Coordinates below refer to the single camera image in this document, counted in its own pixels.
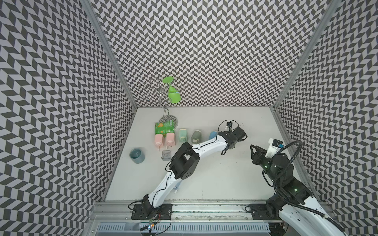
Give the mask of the mint green pencil sharpener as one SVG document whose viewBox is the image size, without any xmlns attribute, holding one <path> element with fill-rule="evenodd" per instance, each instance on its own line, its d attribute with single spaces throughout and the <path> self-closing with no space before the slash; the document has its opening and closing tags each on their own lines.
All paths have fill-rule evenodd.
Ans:
<svg viewBox="0 0 378 236">
<path fill-rule="evenodd" d="M 185 143 L 188 141 L 188 131 L 185 128 L 179 130 L 179 143 Z"/>
</svg>

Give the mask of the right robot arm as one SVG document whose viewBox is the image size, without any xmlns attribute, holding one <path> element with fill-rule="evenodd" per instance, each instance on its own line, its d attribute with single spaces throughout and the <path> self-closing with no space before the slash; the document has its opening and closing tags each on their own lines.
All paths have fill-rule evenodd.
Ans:
<svg viewBox="0 0 378 236">
<path fill-rule="evenodd" d="M 278 217 L 302 236 L 344 236 L 343 227 L 320 205 L 312 191 L 294 177 L 294 160 L 303 142 L 283 145 L 269 140 L 269 148 L 251 145 L 252 163 L 262 168 L 262 175 L 274 190 L 266 202 L 267 215 Z"/>
</svg>

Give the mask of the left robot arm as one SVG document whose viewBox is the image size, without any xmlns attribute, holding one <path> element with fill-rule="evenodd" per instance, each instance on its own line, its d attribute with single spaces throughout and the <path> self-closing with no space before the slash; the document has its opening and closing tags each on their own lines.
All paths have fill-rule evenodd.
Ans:
<svg viewBox="0 0 378 236">
<path fill-rule="evenodd" d="M 183 143 L 167 164 L 167 174 L 158 187 L 143 197 L 141 201 L 143 209 L 154 210 L 159 208 L 173 188 L 195 172 L 201 158 L 208 157 L 216 152 L 224 155 L 247 137 L 245 131 L 237 127 L 231 131 L 218 132 L 213 139 L 199 144 Z"/>
</svg>

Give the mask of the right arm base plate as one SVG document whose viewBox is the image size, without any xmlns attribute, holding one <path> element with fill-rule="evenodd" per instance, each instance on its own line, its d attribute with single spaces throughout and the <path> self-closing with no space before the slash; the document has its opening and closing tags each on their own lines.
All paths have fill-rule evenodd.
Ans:
<svg viewBox="0 0 378 236">
<path fill-rule="evenodd" d="M 249 204 L 248 208 L 253 220 L 280 220 L 278 216 L 268 211 L 266 204 Z"/>
</svg>

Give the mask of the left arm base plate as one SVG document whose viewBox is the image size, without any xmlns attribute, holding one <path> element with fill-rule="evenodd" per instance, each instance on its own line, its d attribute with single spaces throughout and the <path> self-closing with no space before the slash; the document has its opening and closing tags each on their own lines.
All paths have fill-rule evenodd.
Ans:
<svg viewBox="0 0 378 236">
<path fill-rule="evenodd" d="M 132 220 L 169 220 L 172 215 L 173 204 L 162 204 L 158 208 L 135 204 L 132 211 Z"/>
</svg>

